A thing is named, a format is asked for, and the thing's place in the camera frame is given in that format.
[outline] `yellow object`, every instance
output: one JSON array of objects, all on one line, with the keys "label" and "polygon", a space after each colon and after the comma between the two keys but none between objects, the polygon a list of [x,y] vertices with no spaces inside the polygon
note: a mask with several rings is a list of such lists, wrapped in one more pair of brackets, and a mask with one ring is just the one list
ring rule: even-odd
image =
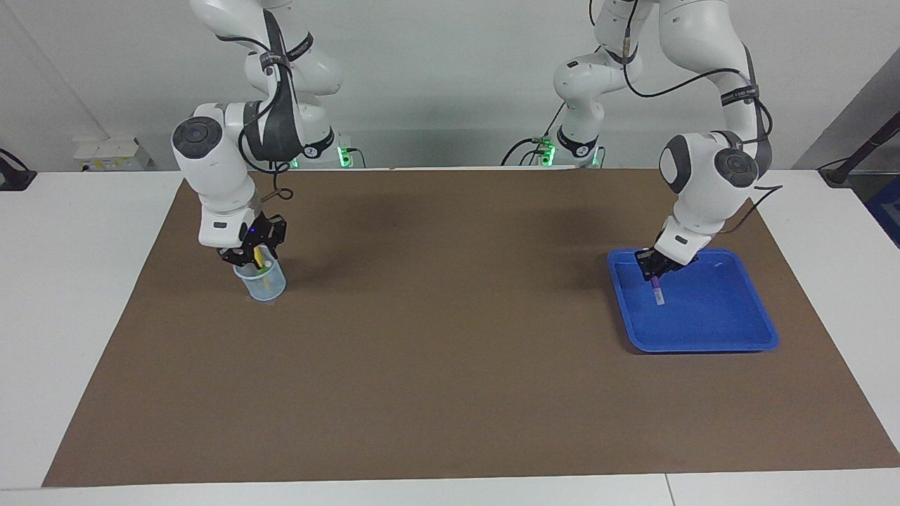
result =
[{"label": "yellow object", "polygon": [[265,269],[266,261],[263,258],[263,249],[259,246],[253,248],[253,256],[256,258],[256,266],[259,267],[259,270]]}]

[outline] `green led light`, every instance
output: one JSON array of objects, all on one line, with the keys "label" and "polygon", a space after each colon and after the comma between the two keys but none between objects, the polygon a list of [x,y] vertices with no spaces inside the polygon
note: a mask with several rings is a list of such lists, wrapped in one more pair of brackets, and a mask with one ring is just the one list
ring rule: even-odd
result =
[{"label": "green led light", "polygon": [[541,165],[544,167],[551,167],[554,164],[554,158],[556,158],[556,146],[551,144],[549,148],[544,156],[541,157]]},{"label": "green led light", "polygon": [[343,168],[352,167],[353,166],[353,157],[347,154],[347,150],[337,147],[337,156],[340,158],[340,166]]}]

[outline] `white table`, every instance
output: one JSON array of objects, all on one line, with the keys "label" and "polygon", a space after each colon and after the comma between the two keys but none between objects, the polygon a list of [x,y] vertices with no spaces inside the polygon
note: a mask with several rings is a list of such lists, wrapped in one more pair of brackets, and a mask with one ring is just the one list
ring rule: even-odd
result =
[{"label": "white table", "polygon": [[[786,185],[762,216],[900,446],[900,250],[850,190],[809,172],[764,182]],[[0,194],[0,505],[900,504],[900,469],[32,490],[180,183],[178,173],[43,174],[28,192]]]}]

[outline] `clear plastic cup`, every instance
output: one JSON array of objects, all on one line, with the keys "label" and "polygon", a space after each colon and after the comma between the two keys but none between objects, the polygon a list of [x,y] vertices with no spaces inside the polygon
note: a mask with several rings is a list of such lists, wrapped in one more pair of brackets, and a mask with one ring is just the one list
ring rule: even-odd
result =
[{"label": "clear plastic cup", "polygon": [[284,288],[287,286],[287,279],[284,278],[281,266],[278,265],[278,260],[275,260],[269,248],[260,246],[260,249],[263,253],[263,264],[266,268],[263,274],[259,274],[257,267],[253,264],[247,264],[243,267],[234,266],[234,274],[244,282],[251,297],[261,303],[267,303],[277,299],[284,292]]}]

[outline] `black band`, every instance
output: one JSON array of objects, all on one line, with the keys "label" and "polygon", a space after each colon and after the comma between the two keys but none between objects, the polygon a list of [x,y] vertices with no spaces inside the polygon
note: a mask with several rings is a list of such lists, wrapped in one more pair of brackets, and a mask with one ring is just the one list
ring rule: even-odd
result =
[{"label": "black band", "polygon": [[[634,50],[631,52],[631,55],[628,56],[628,63],[627,63],[627,65],[631,65],[632,63],[635,62],[635,58],[637,58],[637,50],[638,50],[638,45],[635,44],[635,45],[634,45]],[[620,56],[617,55],[616,53],[612,52],[611,50],[607,50],[607,54],[608,54],[609,57],[612,58],[613,61],[615,61],[617,64],[622,65],[622,66],[626,65],[625,59],[623,59],[622,57],[620,57]]]},{"label": "black band", "polygon": [[738,137],[737,134],[734,133],[733,131],[713,130],[713,133],[718,133],[718,134],[722,135],[722,137],[725,137],[725,140],[728,141],[729,148],[738,148],[739,149],[743,145],[743,141],[741,140],[741,138]]},{"label": "black band", "polygon": [[556,139],[560,141],[560,146],[569,150],[575,158],[585,158],[597,147],[597,139],[591,142],[578,142],[566,137],[563,129],[556,134]]},{"label": "black band", "polygon": [[287,52],[287,58],[290,61],[297,61],[301,56],[310,52],[312,49],[312,43],[315,40],[312,38],[312,33],[306,32],[306,39],[303,39],[303,42],[297,44],[297,47]]},{"label": "black band", "polygon": [[280,55],[274,51],[268,51],[259,55],[259,64],[262,65],[263,70],[265,70],[275,65],[287,66],[287,60],[284,58],[284,55]]},{"label": "black band", "polygon": [[335,131],[334,129],[329,129],[328,136],[326,136],[325,139],[303,146],[303,156],[310,160],[321,158],[322,153],[324,153],[326,149],[330,148],[331,145],[334,144],[334,142]]},{"label": "black band", "polygon": [[760,87],[756,85],[745,86],[743,88],[738,88],[731,93],[722,95],[722,106],[725,107],[728,104],[734,104],[735,102],[741,102],[742,100],[752,100],[754,98],[760,98]]}]

